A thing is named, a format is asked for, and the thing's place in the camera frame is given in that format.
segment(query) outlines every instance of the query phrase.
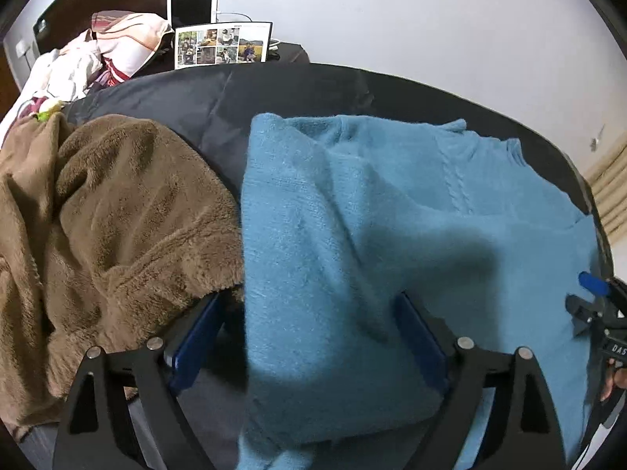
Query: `bed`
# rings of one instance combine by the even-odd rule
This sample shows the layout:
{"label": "bed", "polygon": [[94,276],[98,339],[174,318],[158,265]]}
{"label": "bed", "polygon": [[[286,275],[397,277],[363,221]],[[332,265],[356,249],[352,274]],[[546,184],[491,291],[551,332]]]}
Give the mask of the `bed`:
{"label": "bed", "polygon": [[[258,113],[274,112],[284,117],[367,114],[434,124],[465,118],[469,128],[485,136],[518,137],[527,163],[567,193],[580,210],[595,215],[602,274],[613,276],[609,245],[593,199],[567,157],[539,134],[503,115],[413,81],[330,65],[222,65],[130,80],[76,101],[63,111],[76,124],[117,113],[166,125],[206,160],[237,199],[250,122]],[[179,398],[190,425],[219,470],[232,469],[237,462],[246,389],[242,334],[239,326],[230,335],[222,335],[194,386]],[[130,411],[146,463],[153,469],[164,469],[140,400],[131,404]],[[610,438],[624,436],[625,417],[616,422]],[[56,427],[45,425],[35,428],[21,444],[38,470],[52,468],[55,437]],[[587,468],[612,468],[625,456],[621,445],[608,439]]]}

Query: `blue sweater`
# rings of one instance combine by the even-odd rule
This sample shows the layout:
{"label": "blue sweater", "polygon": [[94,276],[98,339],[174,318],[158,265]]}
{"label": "blue sweater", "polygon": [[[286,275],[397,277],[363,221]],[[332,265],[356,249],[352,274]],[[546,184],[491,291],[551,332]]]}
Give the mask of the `blue sweater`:
{"label": "blue sweater", "polygon": [[[589,341],[573,337],[564,299],[589,298],[578,274],[597,260],[594,222],[525,163],[518,140],[479,137],[462,120],[262,114],[241,203],[250,387],[239,470],[404,466],[441,397],[394,324],[403,290],[484,348],[531,347],[572,455]],[[474,460],[488,404],[459,468]]]}

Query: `brown fuzzy blanket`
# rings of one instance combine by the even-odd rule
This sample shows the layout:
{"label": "brown fuzzy blanket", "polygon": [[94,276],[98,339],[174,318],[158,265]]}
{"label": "brown fuzzy blanket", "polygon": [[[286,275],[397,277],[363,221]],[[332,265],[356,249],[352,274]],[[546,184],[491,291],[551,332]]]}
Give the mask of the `brown fuzzy blanket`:
{"label": "brown fuzzy blanket", "polygon": [[242,276],[236,204],[172,131],[23,119],[0,150],[0,418],[54,421],[89,347],[137,348]]}

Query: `human hand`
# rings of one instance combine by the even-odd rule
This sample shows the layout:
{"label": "human hand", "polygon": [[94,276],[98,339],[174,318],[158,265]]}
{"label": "human hand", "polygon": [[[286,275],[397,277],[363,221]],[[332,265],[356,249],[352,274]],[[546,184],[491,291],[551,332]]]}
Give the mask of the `human hand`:
{"label": "human hand", "polygon": [[606,400],[612,394],[614,387],[627,389],[627,369],[622,367],[616,368],[616,361],[613,358],[609,359],[607,363],[609,365],[605,372],[605,384],[601,392],[601,401]]}

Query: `monitor screen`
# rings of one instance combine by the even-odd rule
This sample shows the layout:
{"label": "monitor screen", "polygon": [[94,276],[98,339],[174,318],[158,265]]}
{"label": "monitor screen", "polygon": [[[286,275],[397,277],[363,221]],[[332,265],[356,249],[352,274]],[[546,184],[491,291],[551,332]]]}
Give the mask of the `monitor screen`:
{"label": "monitor screen", "polygon": [[209,24],[212,0],[171,0],[172,28]]}

